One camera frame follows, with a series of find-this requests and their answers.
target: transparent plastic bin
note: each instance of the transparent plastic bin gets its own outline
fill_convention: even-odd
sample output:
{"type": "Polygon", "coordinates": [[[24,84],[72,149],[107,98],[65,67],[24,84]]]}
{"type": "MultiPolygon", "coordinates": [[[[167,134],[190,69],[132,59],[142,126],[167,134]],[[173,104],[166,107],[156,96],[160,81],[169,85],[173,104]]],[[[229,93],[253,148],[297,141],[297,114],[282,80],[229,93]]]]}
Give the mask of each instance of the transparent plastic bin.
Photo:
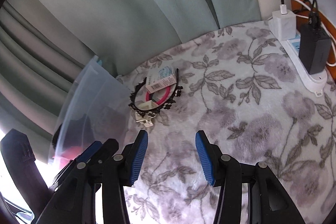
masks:
{"type": "Polygon", "coordinates": [[[97,64],[95,56],[73,83],[60,111],[55,132],[56,145],[51,145],[49,164],[55,171],[80,155],[94,141],[116,139],[119,151],[130,115],[131,91],[97,64]]]}

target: white cable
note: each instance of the white cable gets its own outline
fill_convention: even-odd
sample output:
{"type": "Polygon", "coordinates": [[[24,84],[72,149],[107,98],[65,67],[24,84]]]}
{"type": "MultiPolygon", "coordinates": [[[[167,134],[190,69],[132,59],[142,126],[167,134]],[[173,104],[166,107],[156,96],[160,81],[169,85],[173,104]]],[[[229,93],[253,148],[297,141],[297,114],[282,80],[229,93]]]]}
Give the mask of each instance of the white cable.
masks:
{"type": "MultiPolygon", "coordinates": [[[[301,5],[303,5],[305,8],[307,8],[309,11],[311,11],[311,8],[306,4],[304,3],[303,1],[301,0],[294,0],[298,3],[300,3],[301,5]]],[[[302,17],[302,18],[308,18],[306,16],[302,16],[302,15],[296,15],[297,17],[302,17]]],[[[331,47],[333,48],[333,52],[334,52],[334,56],[336,58],[336,48],[335,48],[335,44],[336,44],[336,39],[331,35],[331,33],[327,30],[327,28],[325,27],[325,25],[323,24],[323,22],[321,22],[321,26],[322,28],[325,30],[325,32],[327,33],[327,35],[329,35],[331,37],[331,47]]],[[[334,64],[330,64],[327,62],[327,65],[330,66],[330,67],[336,67],[336,62],[334,64]]]]}

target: flower pattern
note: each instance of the flower pattern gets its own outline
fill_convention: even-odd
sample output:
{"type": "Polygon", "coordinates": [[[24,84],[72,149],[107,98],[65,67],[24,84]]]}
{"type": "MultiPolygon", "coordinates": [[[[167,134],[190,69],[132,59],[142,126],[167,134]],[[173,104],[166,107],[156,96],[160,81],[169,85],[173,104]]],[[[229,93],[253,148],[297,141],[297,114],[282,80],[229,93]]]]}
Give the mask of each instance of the flower pattern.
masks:
{"type": "MultiPolygon", "coordinates": [[[[211,143],[238,161],[267,162],[306,222],[322,223],[336,197],[336,84],[331,76],[322,97],[309,92],[260,21],[180,44],[118,80],[132,90],[152,67],[168,64],[179,68],[183,90],[147,128],[139,179],[125,188],[130,222],[213,223],[219,192],[206,184],[194,143],[195,133],[204,130],[211,143]]],[[[131,117],[124,144],[134,142],[140,129],[145,128],[131,117]]]]}

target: black power adapter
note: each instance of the black power adapter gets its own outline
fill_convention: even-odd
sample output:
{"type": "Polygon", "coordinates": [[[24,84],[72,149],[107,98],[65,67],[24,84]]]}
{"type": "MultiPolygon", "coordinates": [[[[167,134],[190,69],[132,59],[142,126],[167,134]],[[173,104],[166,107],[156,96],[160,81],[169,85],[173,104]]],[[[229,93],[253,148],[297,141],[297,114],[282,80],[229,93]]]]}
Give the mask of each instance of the black power adapter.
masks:
{"type": "Polygon", "coordinates": [[[321,28],[317,1],[313,0],[308,24],[301,26],[299,58],[307,72],[312,75],[324,70],[328,60],[331,38],[321,28]]]}

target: orange wooden panel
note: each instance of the orange wooden panel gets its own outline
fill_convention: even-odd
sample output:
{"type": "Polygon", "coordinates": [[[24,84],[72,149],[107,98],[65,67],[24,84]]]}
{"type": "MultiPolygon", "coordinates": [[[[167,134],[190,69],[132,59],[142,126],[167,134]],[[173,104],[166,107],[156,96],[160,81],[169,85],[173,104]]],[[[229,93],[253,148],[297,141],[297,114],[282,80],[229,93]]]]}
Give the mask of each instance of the orange wooden panel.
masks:
{"type": "MultiPolygon", "coordinates": [[[[300,3],[297,3],[294,0],[291,0],[291,4],[292,4],[292,10],[301,9],[301,4],[300,3]]],[[[303,15],[303,16],[308,16],[308,12],[302,12],[302,13],[299,13],[299,14],[303,15]]],[[[325,15],[322,12],[320,12],[320,17],[321,17],[321,21],[324,23],[327,30],[332,34],[333,37],[336,37],[335,26],[325,17],[325,15]]],[[[307,23],[307,22],[308,22],[308,19],[297,17],[296,18],[297,29],[300,31],[301,25],[304,24],[304,23],[307,23]]],[[[330,64],[335,63],[335,56],[334,56],[332,48],[330,49],[328,62],[330,64]]],[[[327,68],[330,71],[331,76],[335,80],[336,79],[336,67],[327,66],[327,68]]]]}

